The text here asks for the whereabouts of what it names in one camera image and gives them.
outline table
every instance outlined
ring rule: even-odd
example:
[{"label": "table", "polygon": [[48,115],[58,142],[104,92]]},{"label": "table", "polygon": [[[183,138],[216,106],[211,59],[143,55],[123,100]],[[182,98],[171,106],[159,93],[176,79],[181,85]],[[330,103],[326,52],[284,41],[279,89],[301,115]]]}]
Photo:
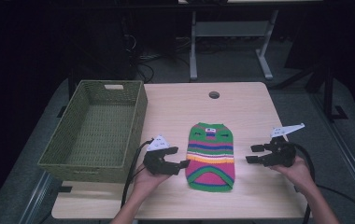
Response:
[{"label": "table", "polygon": [[[230,192],[190,189],[180,171],[161,184],[140,207],[136,219],[238,219],[303,217],[306,200],[283,175],[260,164],[248,164],[250,146],[270,141],[273,127],[280,127],[277,112],[264,84],[184,83],[147,84],[149,98],[141,142],[158,134],[178,147],[165,157],[186,158],[191,127],[198,122],[223,123],[234,136],[235,183]],[[218,99],[209,97],[217,91]],[[145,149],[139,157],[143,160]],[[113,218],[121,205],[123,184],[64,181],[72,187],[60,192],[55,218]]]}]

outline green wicker basket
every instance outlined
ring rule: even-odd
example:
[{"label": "green wicker basket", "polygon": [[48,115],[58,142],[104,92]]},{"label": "green wicker basket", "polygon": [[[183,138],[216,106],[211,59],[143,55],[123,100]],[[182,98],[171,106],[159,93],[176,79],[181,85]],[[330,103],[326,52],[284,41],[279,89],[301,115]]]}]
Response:
[{"label": "green wicker basket", "polygon": [[141,81],[81,81],[38,165],[61,180],[125,182],[147,105]]}]

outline human arm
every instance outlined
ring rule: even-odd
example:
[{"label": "human arm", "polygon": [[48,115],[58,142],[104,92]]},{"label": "human arm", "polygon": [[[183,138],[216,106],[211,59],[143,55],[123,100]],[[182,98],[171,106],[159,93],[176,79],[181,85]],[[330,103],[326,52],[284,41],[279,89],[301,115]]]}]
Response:
[{"label": "human arm", "polygon": [[111,220],[110,224],[131,224],[142,202],[170,175],[153,175],[141,164],[136,170],[137,176],[131,196]]},{"label": "human arm", "polygon": [[312,217],[318,224],[339,223],[332,208],[324,199],[317,185],[313,181],[305,160],[296,156],[291,167],[275,165],[270,167],[286,176],[305,196],[312,211]]}]

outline striped sweater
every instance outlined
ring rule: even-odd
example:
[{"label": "striped sweater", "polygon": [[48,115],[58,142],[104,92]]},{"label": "striped sweater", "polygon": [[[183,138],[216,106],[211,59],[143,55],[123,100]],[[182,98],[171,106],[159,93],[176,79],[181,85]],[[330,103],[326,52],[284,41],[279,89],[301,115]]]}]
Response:
[{"label": "striped sweater", "polygon": [[233,188],[233,134],[223,124],[198,123],[190,131],[186,169],[189,186],[211,192]]}]

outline electrical cable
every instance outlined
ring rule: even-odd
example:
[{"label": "electrical cable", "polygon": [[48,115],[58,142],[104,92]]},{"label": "electrical cable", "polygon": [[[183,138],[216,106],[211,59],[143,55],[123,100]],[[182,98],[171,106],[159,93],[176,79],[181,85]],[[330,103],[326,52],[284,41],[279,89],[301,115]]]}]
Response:
[{"label": "electrical cable", "polygon": [[163,55],[161,54],[152,54],[152,55],[147,55],[147,56],[140,56],[139,59],[140,60],[154,60],[154,59],[160,59],[162,58]]},{"label": "electrical cable", "polygon": [[189,47],[192,43],[192,41],[188,37],[181,37],[180,39],[183,40],[184,42],[183,42],[183,44],[177,46],[177,52]]},{"label": "electrical cable", "polygon": [[204,42],[199,43],[198,48],[205,47],[204,49],[198,49],[198,54],[216,54],[227,49],[227,46],[222,46],[221,44],[226,45],[226,43],[218,43],[214,40],[205,40]]},{"label": "electrical cable", "polygon": [[320,189],[329,190],[329,191],[331,191],[331,192],[333,192],[333,193],[336,193],[336,194],[338,194],[338,195],[340,195],[340,196],[342,196],[342,197],[344,197],[344,198],[350,200],[352,203],[355,203],[355,200],[354,200],[353,198],[349,197],[349,196],[348,196],[347,194],[345,194],[345,193],[342,193],[342,192],[337,191],[337,190],[335,190],[335,189],[330,189],[330,188],[328,188],[328,187],[325,187],[325,186],[322,186],[322,185],[319,185],[319,184],[317,184],[317,186],[318,186],[318,188],[320,188]]},{"label": "electrical cable", "polygon": [[[308,164],[309,173],[311,175],[312,180],[315,182],[314,163],[312,162],[311,157],[309,156],[309,153],[305,150],[305,148],[303,148],[302,146],[300,146],[298,144],[292,143],[292,142],[284,142],[284,143],[281,143],[281,145],[293,146],[304,154],[306,163]],[[311,208],[309,207],[309,204],[307,204],[306,209],[305,209],[303,224],[308,223],[310,215],[311,215]]]},{"label": "electrical cable", "polygon": [[136,72],[137,72],[140,76],[142,76],[143,82],[144,82],[145,84],[151,82],[152,79],[154,78],[154,69],[153,69],[151,66],[147,65],[147,64],[139,63],[138,65],[145,66],[145,67],[147,67],[147,68],[151,71],[150,77],[147,78],[142,70],[140,70],[138,67],[136,68]]},{"label": "electrical cable", "polygon": [[137,176],[140,172],[142,172],[144,169],[146,169],[146,167],[143,167],[142,169],[138,170],[133,176],[132,179],[135,178],[135,176]]},{"label": "electrical cable", "polygon": [[[311,157],[309,156],[309,153],[308,151],[305,150],[305,148],[303,148],[302,146],[298,145],[298,144],[295,144],[295,143],[282,143],[283,144],[287,144],[287,145],[291,145],[291,146],[294,146],[296,149],[298,149],[300,152],[302,152],[305,156],[305,160],[306,160],[306,163],[308,164],[308,169],[309,169],[309,173],[311,174],[311,177],[312,179],[314,180],[315,182],[315,167],[314,167],[314,163],[312,162],[311,160]],[[342,193],[342,192],[339,192],[335,189],[330,189],[330,188],[327,188],[327,187],[324,187],[322,185],[318,185],[317,186],[320,188],[320,189],[327,189],[333,193],[336,193],[350,201],[352,201],[354,204],[355,204],[355,200],[352,199],[351,197],[347,196],[346,194]],[[304,220],[303,220],[303,223],[307,223],[308,220],[309,220],[309,215],[310,215],[310,208],[309,208],[309,205],[307,206],[306,210],[305,210],[305,217],[304,217]]]},{"label": "electrical cable", "polygon": [[49,216],[51,215],[51,211],[49,211],[41,220],[40,222],[38,222],[38,224],[43,224],[47,218],[49,218]]},{"label": "electrical cable", "polygon": [[143,143],[137,150],[136,150],[136,153],[134,155],[134,158],[132,160],[132,163],[131,163],[131,167],[129,169],[129,173],[127,175],[127,179],[125,181],[125,186],[124,186],[124,190],[122,192],[122,198],[121,198],[121,207],[123,207],[125,205],[125,201],[126,201],[126,198],[127,198],[127,192],[128,192],[128,188],[129,188],[129,185],[131,183],[131,181],[133,180],[134,176],[137,175],[138,173],[136,173],[135,175],[133,175],[134,173],[134,169],[136,167],[136,163],[137,163],[137,159],[139,158],[139,155],[140,155],[140,152],[142,151],[142,148],[147,145],[147,144],[151,144],[151,142],[153,141],[154,139],[151,139],[149,141],[146,141],[145,143]]},{"label": "electrical cable", "polygon": [[176,56],[175,58],[178,59],[178,60],[180,60],[180,61],[182,61],[183,63],[185,63],[187,66],[190,67],[190,64],[189,64],[188,62],[184,61],[182,58],[180,58],[180,57],[178,57],[178,56]]},{"label": "electrical cable", "polygon": [[131,46],[131,49],[134,49],[136,47],[136,38],[133,35],[125,35],[125,37],[131,37],[134,40],[134,45]]}]

